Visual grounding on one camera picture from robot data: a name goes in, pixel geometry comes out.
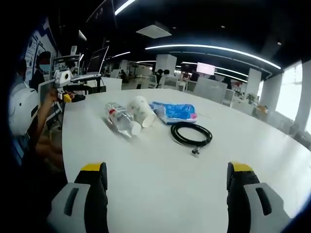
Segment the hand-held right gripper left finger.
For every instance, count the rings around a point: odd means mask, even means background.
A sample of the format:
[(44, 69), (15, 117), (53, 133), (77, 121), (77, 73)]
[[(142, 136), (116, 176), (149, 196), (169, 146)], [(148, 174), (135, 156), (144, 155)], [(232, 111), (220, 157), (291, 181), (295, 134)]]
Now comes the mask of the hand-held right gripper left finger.
[(53, 233), (107, 233), (106, 163), (81, 168), (52, 200), (47, 222)]

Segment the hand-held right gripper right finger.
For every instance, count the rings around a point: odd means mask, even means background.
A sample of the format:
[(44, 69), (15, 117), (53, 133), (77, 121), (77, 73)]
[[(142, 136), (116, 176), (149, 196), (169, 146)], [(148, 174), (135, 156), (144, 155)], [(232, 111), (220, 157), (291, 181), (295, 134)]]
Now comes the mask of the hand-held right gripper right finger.
[(228, 233), (279, 233), (292, 220), (282, 197), (246, 164), (228, 163), (226, 189)]

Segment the person's left hand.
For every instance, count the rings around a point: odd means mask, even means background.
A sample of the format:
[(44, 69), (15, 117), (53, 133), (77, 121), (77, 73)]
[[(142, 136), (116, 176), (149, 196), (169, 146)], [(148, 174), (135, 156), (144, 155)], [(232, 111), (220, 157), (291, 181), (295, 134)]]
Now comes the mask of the person's left hand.
[(57, 89), (51, 88), (46, 94), (44, 102), (52, 104), (57, 101), (59, 101)]

